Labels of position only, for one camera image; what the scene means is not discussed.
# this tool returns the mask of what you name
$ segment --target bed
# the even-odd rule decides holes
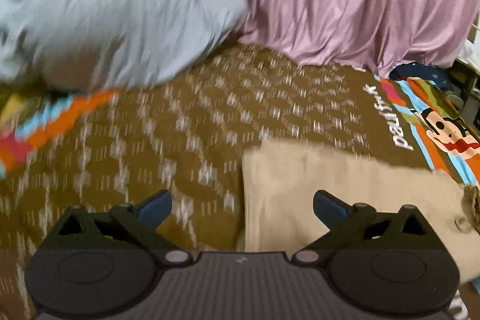
[[[442,169],[458,183],[480,177],[476,152],[455,157],[431,136],[433,113],[454,119],[461,139],[476,140],[432,83],[337,64],[299,67],[231,40],[153,89],[28,102],[0,139],[1,295],[9,320],[32,315],[22,269],[71,204],[106,211],[166,188],[173,208],[160,234],[193,251],[240,250],[241,155],[264,138]]]

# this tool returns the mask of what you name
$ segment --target cartoon character print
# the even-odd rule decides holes
[[[443,152],[461,156],[464,160],[480,153],[480,143],[467,133],[465,123],[460,117],[455,119],[441,117],[431,108],[427,108],[421,113],[415,109],[412,109],[411,112],[428,127],[427,136]]]

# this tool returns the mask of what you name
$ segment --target folded beige cloth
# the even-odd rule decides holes
[[[245,250],[292,254],[328,232],[313,212],[323,189],[348,204],[382,212],[417,206],[447,247],[462,282],[480,275],[480,235],[461,233],[455,217],[468,210],[463,189],[444,172],[393,167],[298,141],[270,140],[243,156]]]

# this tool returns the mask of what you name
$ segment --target red mouth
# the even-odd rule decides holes
[[[467,151],[468,149],[472,148],[473,150],[476,150],[477,148],[480,148],[479,143],[467,143],[465,140],[458,140],[456,143],[442,143],[445,145],[448,151],[457,151],[458,153],[463,153]]]

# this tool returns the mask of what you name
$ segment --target white object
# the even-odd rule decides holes
[[[245,0],[0,0],[0,81],[152,86],[204,58]]]

